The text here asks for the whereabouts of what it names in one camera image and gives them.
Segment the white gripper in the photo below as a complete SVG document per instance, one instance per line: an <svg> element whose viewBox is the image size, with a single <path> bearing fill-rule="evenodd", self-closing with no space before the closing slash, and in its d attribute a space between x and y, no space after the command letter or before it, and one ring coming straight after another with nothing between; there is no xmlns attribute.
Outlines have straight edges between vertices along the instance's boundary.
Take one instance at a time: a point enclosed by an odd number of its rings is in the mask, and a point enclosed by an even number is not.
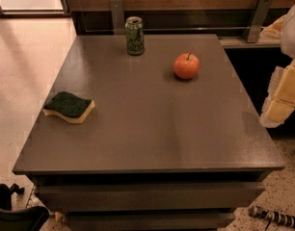
<svg viewBox="0 0 295 231"><path fill-rule="evenodd" d="M264 27L261 39L281 39L283 54L295 59L295 4L286 15ZM295 60L287 67L277 66L271 75L268 96L261 109L259 122L266 128L276 128L295 111Z"/></svg>

